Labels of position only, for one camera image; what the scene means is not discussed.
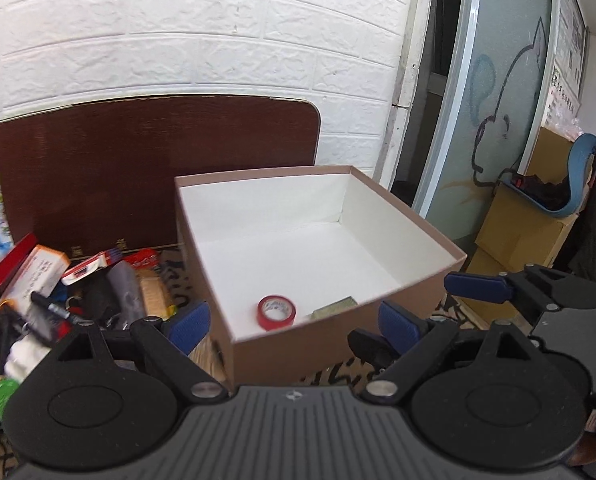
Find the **green lid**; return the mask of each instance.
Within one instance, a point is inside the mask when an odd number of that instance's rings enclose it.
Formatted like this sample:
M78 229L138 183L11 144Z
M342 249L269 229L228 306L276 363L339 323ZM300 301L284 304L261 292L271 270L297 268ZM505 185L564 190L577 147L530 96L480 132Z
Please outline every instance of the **green lid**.
M14 391L18 389L18 386L20 384L13 379L2 379L0 381L0 421L2 421L2 414L4 413L6 403L14 394Z

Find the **black marker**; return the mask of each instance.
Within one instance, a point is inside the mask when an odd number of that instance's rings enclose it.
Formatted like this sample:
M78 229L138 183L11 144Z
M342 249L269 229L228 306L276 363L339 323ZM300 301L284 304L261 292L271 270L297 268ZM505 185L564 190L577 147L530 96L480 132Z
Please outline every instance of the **black marker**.
M46 308L49 312L55 314L56 316L62 317L62 319L66 319L69 323L73 325L78 324L82 321L88 321L88 319L84 319L83 317L78 316L77 314L69 312L66 308L60 306L57 303L54 303L49 298L46 298L45 296L41 295L39 292L33 291L31 293L31 301L33 301L33 303L35 303L36 305Z

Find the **open cardboard box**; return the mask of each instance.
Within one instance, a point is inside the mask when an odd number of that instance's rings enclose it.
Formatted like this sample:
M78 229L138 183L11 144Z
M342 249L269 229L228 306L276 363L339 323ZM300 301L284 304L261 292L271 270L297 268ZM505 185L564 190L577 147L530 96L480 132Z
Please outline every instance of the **open cardboard box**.
M211 337L232 385L290 384L350 356L347 334L377 331L380 300L420 317L465 254L350 166L229 171L175 179L178 236L191 284L211 306ZM258 302L278 294L297 315L265 332ZM334 316L312 312L351 296Z

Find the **glass panel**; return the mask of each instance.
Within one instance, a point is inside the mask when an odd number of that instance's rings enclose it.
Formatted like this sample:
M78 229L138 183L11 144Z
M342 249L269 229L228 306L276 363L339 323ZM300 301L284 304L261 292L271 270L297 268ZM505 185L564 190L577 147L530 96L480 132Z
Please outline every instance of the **glass panel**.
M456 127L426 215L421 211L463 248L482 224L496 179L517 168L523 155L542 85L551 8L552 0L479 2ZM445 101L443 107L451 105L449 96Z

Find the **black circular cover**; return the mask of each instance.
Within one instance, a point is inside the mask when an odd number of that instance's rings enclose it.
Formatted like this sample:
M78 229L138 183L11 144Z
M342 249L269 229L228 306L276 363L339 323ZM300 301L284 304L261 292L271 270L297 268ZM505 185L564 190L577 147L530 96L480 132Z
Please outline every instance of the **black circular cover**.
M23 459L65 471L109 468L154 449L174 425L171 390L118 367L95 331L67 335L63 352L49 353L8 401L4 431Z
M411 416L454 460L516 472L563 460L582 435L586 412L580 394L517 329L492 326L471 365L418 388Z

